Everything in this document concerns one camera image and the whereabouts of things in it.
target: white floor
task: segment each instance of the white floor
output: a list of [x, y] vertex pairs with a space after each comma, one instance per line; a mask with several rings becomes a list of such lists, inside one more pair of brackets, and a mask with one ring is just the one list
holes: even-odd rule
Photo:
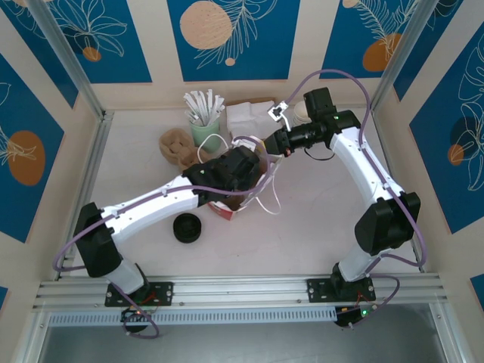
[[[353, 111], [358, 118], [363, 117], [363, 109]], [[183, 110], [117, 111], [92, 200], [99, 207], [121, 203], [177, 176], [178, 168], [169, 164], [158, 148], [158, 138], [173, 127], [188, 131]], [[383, 158], [372, 122], [366, 136], [376, 155]], [[315, 157], [330, 155], [324, 145], [310, 151]], [[204, 206], [192, 211], [202, 221], [202, 235], [196, 242], [182, 244], [175, 239], [173, 216], [135, 235], [119, 250], [146, 275], [330, 273], [356, 243], [353, 228], [365, 209], [345, 166], [337, 157], [318, 162], [299, 150], [283, 160], [275, 187], [282, 204], [279, 216], [271, 216], [252, 203], [228, 222]], [[261, 199], [268, 208], [277, 207], [270, 188], [263, 191]], [[414, 260], [410, 243], [396, 254]], [[74, 264], [80, 263], [76, 256]], [[388, 260], [374, 271], [417, 269]], [[86, 275], [85, 271], [72, 274]]]

